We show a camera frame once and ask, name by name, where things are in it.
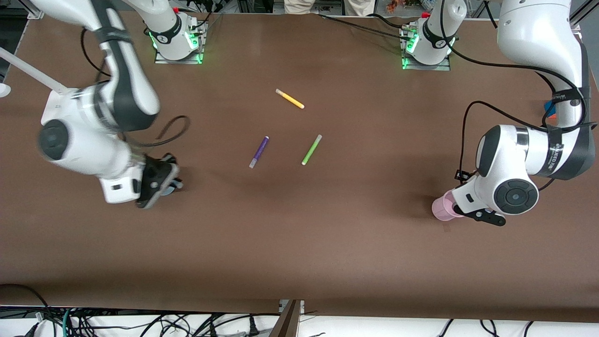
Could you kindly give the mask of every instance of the marker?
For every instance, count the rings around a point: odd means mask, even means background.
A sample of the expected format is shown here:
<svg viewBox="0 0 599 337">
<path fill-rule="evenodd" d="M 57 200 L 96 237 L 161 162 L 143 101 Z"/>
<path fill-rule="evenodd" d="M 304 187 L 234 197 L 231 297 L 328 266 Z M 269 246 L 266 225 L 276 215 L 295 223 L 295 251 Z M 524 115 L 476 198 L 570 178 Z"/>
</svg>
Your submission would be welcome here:
<svg viewBox="0 0 599 337">
<path fill-rule="evenodd" d="M 282 92 L 281 90 L 277 89 L 277 90 L 275 90 L 275 92 L 277 94 L 281 95 L 284 99 L 286 99 L 286 100 L 290 101 L 291 103 L 295 104 L 295 106 L 297 106 L 298 108 L 300 108 L 300 109 L 304 108 L 303 104 L 301 104 L 300 102 L 298 102 L 295 98 L 293 98 L 293 97 L 289 96 L 288 94 Z"/>
<path fill-rule="evenodd" d="M 316 137 L 316 140 L 314 141 L 314 143 L 312 144 L 312 147 L 308 150 L 308 153 L 305 155 L 304 160 L 301 161 L 302 165 L 306 165 L 308 163 L 308 160 L 310 160 L 312 153 L 316 149 L 316 146 L 318 146 L 318 143 L 320 143 L 321 139 L 322 139 L 322 135 L 319 134 L 318 137 Z"/>
<path fill-rule="evenodd" d="M 266 137 L 264 137 L 264 139 L 262 139 L 262 143 L 260 143 L 260 147 L 258 147 L 256 154 L 254 154 L 254 159 L 252 159 L 252 162 L 250 163 L 251 169 L 254 168 L 254 166 L 256 165 L 256 162 L 258 161 L 258 159 L 260 159 L 260 155 L 262 155 L 262 151 L 264 151 L 264 148 L 266 147 L 267 143 L 268 143 L 268 136 L 266 136 Z"/>
</svg>

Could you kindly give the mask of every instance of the purple marker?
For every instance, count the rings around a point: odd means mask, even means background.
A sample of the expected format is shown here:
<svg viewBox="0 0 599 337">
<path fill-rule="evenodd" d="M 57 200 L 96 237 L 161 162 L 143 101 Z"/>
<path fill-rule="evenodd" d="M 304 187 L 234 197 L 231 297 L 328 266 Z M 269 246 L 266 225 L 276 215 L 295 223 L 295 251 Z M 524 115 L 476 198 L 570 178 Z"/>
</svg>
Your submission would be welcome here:
<svg viewBox="0 0 599 337">
<path fill-rule="evenodd" d="M 256 162 L 258 161 L 258 159 L 260 159 L 260 155 L 262 154 L 262 151 L 264 151 L 264 148 L 266 147 L 267 143 L 268 143 L 268 136 L 264 137 L 264 139 L 262 140 L 262 143 L 260 143 L 260 147 L 256 151 L 256 154 L 254 155 L 254 159 L 252 159 L 252 162 L 250 163 L 251 169 L 254 168 L 254 165 L 256 165 Z"/>
</svg>

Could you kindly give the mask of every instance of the pink cup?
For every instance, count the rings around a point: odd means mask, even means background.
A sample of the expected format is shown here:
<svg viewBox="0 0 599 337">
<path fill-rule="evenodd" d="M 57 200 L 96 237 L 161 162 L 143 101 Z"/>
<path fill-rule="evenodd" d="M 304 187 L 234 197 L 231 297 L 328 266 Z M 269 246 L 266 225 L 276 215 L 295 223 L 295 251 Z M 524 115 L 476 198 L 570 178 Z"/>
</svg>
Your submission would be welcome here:
<svg viewBox="0 0 599 337">
<path fill-rule="evenodd" d="M 453 210 L 453 204 L 455 203 L 455 199 L 453 198 L 453 194 L 451 193 L 453 190 L 445 192 L 442 197 L 437 198 L 432 202 L 432 214 L 441 221 L 449 221 L 455 218 L 461 218 L 463 215 L 457 214 Z"/>
</svg>

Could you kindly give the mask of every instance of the orange object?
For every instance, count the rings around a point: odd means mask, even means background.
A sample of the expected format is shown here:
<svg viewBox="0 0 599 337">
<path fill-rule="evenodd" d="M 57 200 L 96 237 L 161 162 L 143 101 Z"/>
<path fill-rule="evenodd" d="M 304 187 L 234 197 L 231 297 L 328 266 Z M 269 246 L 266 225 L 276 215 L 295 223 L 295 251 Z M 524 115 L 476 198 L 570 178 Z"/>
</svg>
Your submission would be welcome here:
<svg viewBox="0 0 599 337">
<path fill-rule="evenodd" d="M 395 12 L 395 9 L 399 5 L 400 5 L 399 0 L 391 0 L 391 2 L 386 7 L 387 8 L 387 13 L 393 14 L 393 12 Z"/>
</svg>

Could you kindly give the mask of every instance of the blue object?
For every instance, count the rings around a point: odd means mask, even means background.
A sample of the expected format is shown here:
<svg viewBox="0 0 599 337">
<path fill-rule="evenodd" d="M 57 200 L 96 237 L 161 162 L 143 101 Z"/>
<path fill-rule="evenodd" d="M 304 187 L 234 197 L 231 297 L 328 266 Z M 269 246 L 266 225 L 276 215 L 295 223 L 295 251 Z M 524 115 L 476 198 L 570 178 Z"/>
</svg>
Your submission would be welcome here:
<svg viewBox="0 0 599 337">
<path fill-rule="evenodd" d="M 545 103 L 545 112 L 547 112 L 547 110 L 549 110 L 549 107 L 551 107 L 551 110 L 549 111 L 549 114 L 547 115 L 547 117 L 551 117 L 553 115 L 555 115 L 555 104 L 551 105 L 551 101 L 548 101 Z"/>
</svg>

